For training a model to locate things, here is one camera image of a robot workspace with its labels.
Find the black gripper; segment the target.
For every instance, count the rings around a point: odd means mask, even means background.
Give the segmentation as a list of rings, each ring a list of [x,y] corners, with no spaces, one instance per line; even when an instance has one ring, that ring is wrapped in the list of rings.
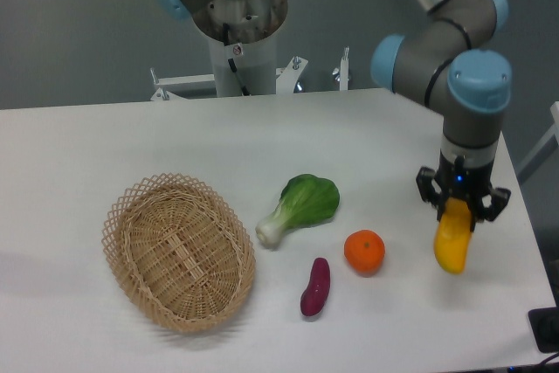
[[[416,175],[418,192],[423,202],[430,204],[440,221],[445,214],[450,197],[467,203],[471,212],[470,232],[478,223],[493,222],[507,207],[511,191],[505,188],[491,188],[493,161],[476,168],[449,161],[440,154],[437,172],[421,167]]]

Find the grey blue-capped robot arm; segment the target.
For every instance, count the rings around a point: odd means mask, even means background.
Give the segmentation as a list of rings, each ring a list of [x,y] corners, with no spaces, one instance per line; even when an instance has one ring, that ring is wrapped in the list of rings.
[[[286,0],[157,0],[175,19],[192,19],[210,47],[220,96],[292,93],[303,66],[276,70],[275,35]],[[496,219],[510,193],[491,183],[512,69],[483,49],[506,22],[507,0],[418,0],[430,24],[417,36],[390,35],[376,47],[371,78],[444,119],[437,169],[422,168],[421,198],[446,222],[464,206],[469,228]]]

